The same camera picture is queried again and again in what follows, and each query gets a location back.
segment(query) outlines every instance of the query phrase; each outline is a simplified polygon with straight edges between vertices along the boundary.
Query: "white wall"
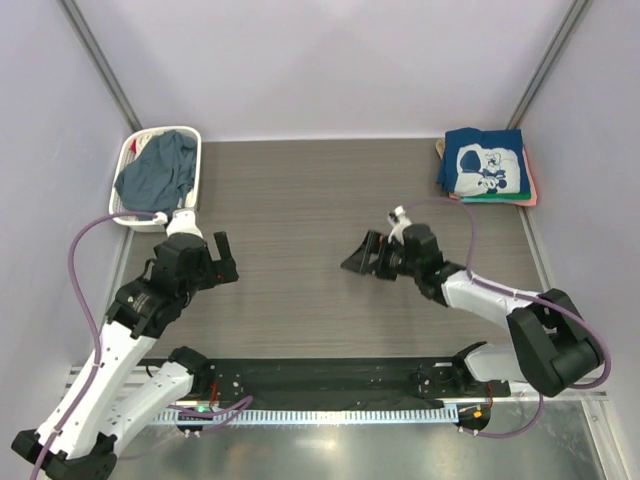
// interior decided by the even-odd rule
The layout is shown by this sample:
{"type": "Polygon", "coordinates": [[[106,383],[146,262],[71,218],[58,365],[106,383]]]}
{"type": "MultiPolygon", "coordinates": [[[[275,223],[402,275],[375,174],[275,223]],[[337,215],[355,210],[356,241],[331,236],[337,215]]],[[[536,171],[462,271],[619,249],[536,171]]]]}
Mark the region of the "white wall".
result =
{"type": "Polygon", "coordinates": [[[570,0],[79,0],[144,126],[205,140],[502,128],[570,0]]]}
{"type": "Polygon", "coordinates": [[[555,283],[613,352],[607,384],[640,452],[640,3],[593,2],[524,121],[555,283]]]}
{"type": "MultiPolygon", "coordinates": [[[[69,243],[106,213],[127,127],[60,8],[50,0],[0,4],[0,465],[28,478],[9,445],[60,400],[90,335],[67,277],[69,243]]],[[[104,308],[123,231],[90,234],[80,281],[104,308]]]]}

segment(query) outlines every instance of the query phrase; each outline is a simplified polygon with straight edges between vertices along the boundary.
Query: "clothing pile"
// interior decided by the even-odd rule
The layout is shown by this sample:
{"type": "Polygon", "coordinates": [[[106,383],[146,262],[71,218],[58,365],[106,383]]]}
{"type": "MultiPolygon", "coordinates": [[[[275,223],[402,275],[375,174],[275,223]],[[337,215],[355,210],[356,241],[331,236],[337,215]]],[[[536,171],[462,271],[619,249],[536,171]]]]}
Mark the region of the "clothing pile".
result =
{"type": "Polygon", "coordinates": [[[533,206],[536,189],[519,129],[461,128],[438,140],[437,183],[449,197],[467,203],[533,206]]]}
{"type": "Polygon", "coordinates": [[[183,208],[195,183],[197,148],[195,139],[175,130],[138,137],[130,147],[135,160],[114,185],[122,205],[168,216],[183,208]]]}

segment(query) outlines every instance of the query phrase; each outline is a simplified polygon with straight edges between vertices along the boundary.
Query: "wood grain surface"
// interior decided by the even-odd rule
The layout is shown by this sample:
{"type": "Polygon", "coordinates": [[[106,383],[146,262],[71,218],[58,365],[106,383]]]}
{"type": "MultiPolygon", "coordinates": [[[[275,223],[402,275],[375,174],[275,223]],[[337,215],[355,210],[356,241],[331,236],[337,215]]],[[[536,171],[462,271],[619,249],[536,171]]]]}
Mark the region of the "wood grain surface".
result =
{"type": "MultiPolygon", "coordinates": [[[[438,195],[435,140],[209,143],[203,148],[199,226],[228,232],[240,280],[199,293],[149,356],[187,345],[210,357],[451,355],[497,326],[420,296],[409,279],[384,282],[340,262],[368,229],[402,203],[438,195]]],[[[521,289],[539,280],[515,207],[474,206],[474,270],[521,289]]],[[[411,212],[428,223],[445,256],[465,262],[470,227],[452,205],[411,212]]],[[[164,234],[135,234],[125,281],[164,234]]]]}

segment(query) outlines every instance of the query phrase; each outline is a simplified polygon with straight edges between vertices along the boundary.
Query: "stack of folded clothes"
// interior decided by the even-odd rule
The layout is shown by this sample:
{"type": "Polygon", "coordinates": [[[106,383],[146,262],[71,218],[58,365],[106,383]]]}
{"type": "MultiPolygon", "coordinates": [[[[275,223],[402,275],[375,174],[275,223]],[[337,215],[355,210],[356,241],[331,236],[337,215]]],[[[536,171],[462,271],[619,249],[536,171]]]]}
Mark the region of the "stack of folded clothes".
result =
{"type": "Polygon", "coordinates": [[[451,198],[467,203],[533,206],[536,189],[520,130],[483,132],[461,128],[446,133],[437,183],[451,198]]]}

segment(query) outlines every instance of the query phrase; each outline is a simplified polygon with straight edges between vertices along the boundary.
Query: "metal base plate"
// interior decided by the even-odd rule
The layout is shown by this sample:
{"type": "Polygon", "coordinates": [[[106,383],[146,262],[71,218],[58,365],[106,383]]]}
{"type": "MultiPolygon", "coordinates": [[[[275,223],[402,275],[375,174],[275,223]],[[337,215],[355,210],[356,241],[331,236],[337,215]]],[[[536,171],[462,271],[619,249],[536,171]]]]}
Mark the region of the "metal base plate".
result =
{"type": "MultiPolygon", "coordinates": [[[[216,359],[213,364],[211,382],[223,407],[252,395],[256,410],[401,411],[441,408],[441,399],[488,396],[487,383],[462,388],[447,357],[216,359]]],[[[508,383],[490,385],[493,397],[510,395],[508,383]]]]}

